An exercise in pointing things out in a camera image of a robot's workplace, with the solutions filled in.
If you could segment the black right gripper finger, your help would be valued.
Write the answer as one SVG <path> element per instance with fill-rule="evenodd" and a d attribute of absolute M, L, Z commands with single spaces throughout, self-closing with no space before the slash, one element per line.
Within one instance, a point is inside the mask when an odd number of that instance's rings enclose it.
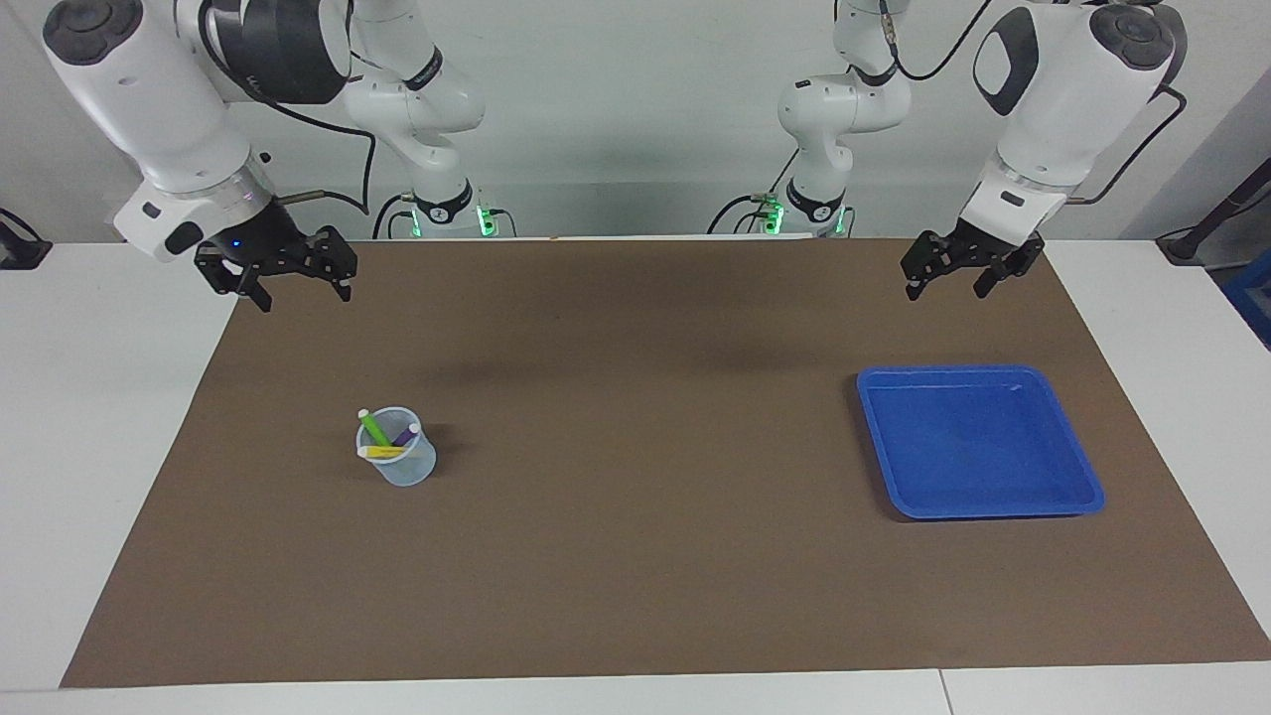
<path fill-rule="evenodd" d="M 196 258 L 196 267 L 201 276 L 208 281 L 208 286 L 215 293 L 234 293 L 236 298 L 248 298 L 259 312 L 271 312 L 272 297 L 259 284 L 259 273 L 255 267 L 249 265 L 240 273 L 234 273 L 228 271 L 222 258 Z"/>
<path fill-rule="evenodd" d="M 302 245 L 302 276 L 327 282 L 341 302 L 350 302 L 358 259 L 344 236 L 334 226 L 323 226 Z"/>

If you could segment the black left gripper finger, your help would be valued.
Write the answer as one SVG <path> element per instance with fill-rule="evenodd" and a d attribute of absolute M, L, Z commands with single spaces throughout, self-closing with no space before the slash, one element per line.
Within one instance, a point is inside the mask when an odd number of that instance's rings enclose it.
<path fill-rule="evenodd" d="M 902 257 L 905 293 L 910 302 L 921 297 L 927 284 L 958 271 L 956 243 L 935 232 L 921 232 Z"/>
<path fill-rule="evenodd" d="M 1010 277 L 1023 277 L 1031 271 L 1038 253 L 1009 253 L 1008 257 L 995 257 L 991 259 L 981 276 L 974 282 L 974 293 L 977 298 L 988 298 L 988 295 L 996 284 L 1010 279 Z"/>

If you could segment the blue plastic tray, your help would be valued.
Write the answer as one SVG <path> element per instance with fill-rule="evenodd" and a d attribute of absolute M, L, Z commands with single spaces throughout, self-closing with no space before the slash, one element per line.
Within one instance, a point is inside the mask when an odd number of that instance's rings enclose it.
<path fill-rule="evenodd" d="M 1083 444 L 1035 367 L 873 366 L 855 389 L 885 490 L 902 516 L 1004 519 L 1104 508 Z"/>

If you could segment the black stand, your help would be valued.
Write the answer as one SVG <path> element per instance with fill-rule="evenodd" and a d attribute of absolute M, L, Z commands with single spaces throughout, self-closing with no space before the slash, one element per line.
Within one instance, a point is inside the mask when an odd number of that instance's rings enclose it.
<path fill-rule="evenodd" d="M 1193 225 L 1159 235 L 1154 244 L 1171 264 L 1200 265 L 1199 251 L 1207 237 L 1235 217 L 1253 212 L 1266 199 L 1271 199 L 1271 157 L 1266 157 L 1235 185 L 1235 190 L 1221 199 L 1207 216 Z"/>

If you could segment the clear plastic cup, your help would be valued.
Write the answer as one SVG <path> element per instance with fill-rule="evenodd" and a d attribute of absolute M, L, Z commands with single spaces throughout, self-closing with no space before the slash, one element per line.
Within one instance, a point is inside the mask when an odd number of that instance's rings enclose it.
<path fill-rule="evenodd" d="M 377 418 L 377 425 L 383 427 L 386 438 L 391 442 L 408 424 L 421 425 L 422 434 L 408 444 L 407 453 L 400 458 L 390 458 L 390 461 L 364 458 L 364 461 L 376 467 L 377 472 L 391 485 L 405 488 L 425 481 L 435 471 L 438 453 L 435 444 L 425 434 L 421 418 L 405 406 L 384 406 L 372 411 L 372 415 Z M 361 422 L 358 422 L 358 429 L 355 433 L 355 453 L 357 453 L 358 444 L 372 444 L 369 436 L 364 433 Z"/>

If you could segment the black table clamp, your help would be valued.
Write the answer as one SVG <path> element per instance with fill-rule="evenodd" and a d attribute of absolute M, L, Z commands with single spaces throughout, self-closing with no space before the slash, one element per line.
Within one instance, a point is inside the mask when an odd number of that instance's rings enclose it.
<path fill-rule="evenodd" d="M 36 271 L 51 249 L 31 224 L 0 207 L 0 271 Z"/>

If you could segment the blue box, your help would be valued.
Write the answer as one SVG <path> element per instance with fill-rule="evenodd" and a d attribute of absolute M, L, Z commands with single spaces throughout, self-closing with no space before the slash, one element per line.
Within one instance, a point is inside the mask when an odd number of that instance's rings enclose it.
<path fill-rule="evenodd" d="M 1271 250 L 1227 279 L 1221 293 L 1271 352 Z"/>

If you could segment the brown table mat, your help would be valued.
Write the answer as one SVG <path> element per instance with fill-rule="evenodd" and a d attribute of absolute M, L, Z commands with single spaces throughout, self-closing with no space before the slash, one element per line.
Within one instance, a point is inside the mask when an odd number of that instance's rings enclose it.
<path fill-rule="evenodd" d="M 1268 660 L 1047 262 L 904 293 L 894 240 L 369 241 L 236 304 L 61 683 Z M 1106 505 L 920 523 L 855 380 L 1022 363 Z M 357 413 L 405 406 L 395 486 Z"/>

